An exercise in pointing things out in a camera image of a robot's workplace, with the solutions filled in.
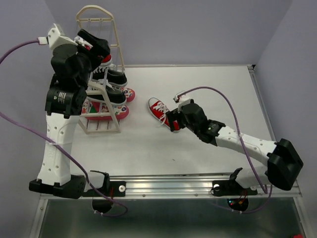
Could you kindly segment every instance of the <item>gray floor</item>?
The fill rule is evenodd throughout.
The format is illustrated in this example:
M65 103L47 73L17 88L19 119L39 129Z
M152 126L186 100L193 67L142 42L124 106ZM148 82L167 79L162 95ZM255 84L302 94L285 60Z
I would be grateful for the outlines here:
M250 200L249 209L265 199ZM127 215L95 215L91 200L51 200L41 238L290 238L303 234L292 198L273 198L254 214L239 215L211 205L219 200L124 201Z

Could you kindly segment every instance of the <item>white table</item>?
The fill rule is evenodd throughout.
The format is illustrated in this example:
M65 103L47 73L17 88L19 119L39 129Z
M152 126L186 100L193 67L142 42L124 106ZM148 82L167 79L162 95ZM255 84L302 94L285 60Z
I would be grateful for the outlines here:
M176 93L197 86L214 87L228 97L242 133L270 140L246 66L127 68L126 75L136 98L127 104L130 114L120 123L122 133L86 135L76 128L72 155L87 170L130 176L230 173L249 167L245 155L205 144L188 129L171 133L149 113L149 98L160 99L172 110ZM190 96L209 119L235 128L231 110L219 94L203 89ZM71 170L79 173L73 164Z

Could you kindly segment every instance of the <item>shoe rack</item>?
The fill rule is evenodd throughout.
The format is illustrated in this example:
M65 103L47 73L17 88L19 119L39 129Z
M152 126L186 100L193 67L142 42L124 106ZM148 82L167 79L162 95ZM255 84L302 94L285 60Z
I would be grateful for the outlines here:
M123 56L113 15L100 6L87 5L76 14L76 22L76 32L78 31L78 28L85 29L98 38L108 40L111 52L115 51L114 56L111 54L112 63L114 63L111 68L116 71L124 72ZM103 103L100 103L100 108L98 109L98 112L90 113L91 102L87 99L87 101L85 102L87 108L85 110L83 109L81 118L79 120L80 127L84 130L86 134L120 132L120 121L117 119L113 107L110 103L109 97L106 92L106 84L104 83L103 85L100 85L96 82L92 82L91 78L88 82L87 95L102 94L105 101ZM106 112L102 110L104 104L107 107ZM91 118L93 117L109 116L111 116L112 120L91 120Z

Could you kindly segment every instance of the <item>shoe rack frame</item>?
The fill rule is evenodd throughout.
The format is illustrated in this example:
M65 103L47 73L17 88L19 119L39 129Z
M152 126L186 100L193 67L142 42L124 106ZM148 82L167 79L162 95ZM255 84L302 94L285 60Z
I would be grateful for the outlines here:
M99 18L93 18L93 17L88 17L88 18L82 18L82 14L84 12L86 12L87 10L97 10L99 12L101 12L103 15L105 15L105 17L99 17ZM120 48L120 43L119 43L119 38L118 38L118 34L117 34L117 28L115 25L115 21L114 21L114 17L113 15L105 10L104 8L97 6L97 5L87 5L84 6L77 14L76 14L76 30L77 28L81 28L81 29L85 29L86 31L89 32L90 30L90 26L92 24L98 25L98 33L97 33L97 37L100 37L101 31L102 31L102 26L104 23L107 23L110 25L110 30L109 30L109 37L108 37L108 42L109 42L109 46L110 49L117 49L116 50L116 57L115 57L115 70L121 70L124 71L124 61L123 61L123 56L122 56L122 52L121 52L121 48ZM114 34L114 38L115 38L115 43L112 44L112 36ZM87 113L82 114L81 115L81 119L79 120L79 125L80 127L84 130L84 132L86 134L91 134L91 133L103 133L103 132L121 132L120 131L120 126L119 126L119 120L116 118L115 116L115 112L113 110L113 107L110 103L110 99L108 97L108 94L106 92L106 82L104 82L103 86L96 83L96 82L92 82L92 74L90 77L90 80L88 82L88 90L87 90L87 95L99 95L102 94L102 96L104 97L105 101L103 103L100 103L100 108L99 108L99 112L98 113L89 113L89 105L90 102L88 104L88 110ZM109 112L108 113L103 113L102 112L102 105L106 104L106 106L108 107ZM112 118L112 122L114 123L114 128L109 128L109 121L107 122L107 128L106 129L101 129L99 127L99 121L97 122L97 127L95 129L90 129L90 121L88 118L91 117L106 117L106 116L111 116Z

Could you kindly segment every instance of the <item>gray wall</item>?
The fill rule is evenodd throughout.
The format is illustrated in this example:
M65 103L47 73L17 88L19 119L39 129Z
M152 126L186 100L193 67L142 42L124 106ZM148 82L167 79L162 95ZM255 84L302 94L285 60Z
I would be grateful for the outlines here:
M96 4L116 20L126 64L257 63L291 0L46 0L75 32L75 15Z
M0 7L0 55L46 36L54 19L43 0L10 0ZM0 66L1 111L45 133L45 99L52 78L48 46L25 46ZM28 190L43 159L44 141L0 119L0 237L28 237L39 195Z
M294 0L256 74L277 139L289 138L304 161L299 184L317 235L317 1Z

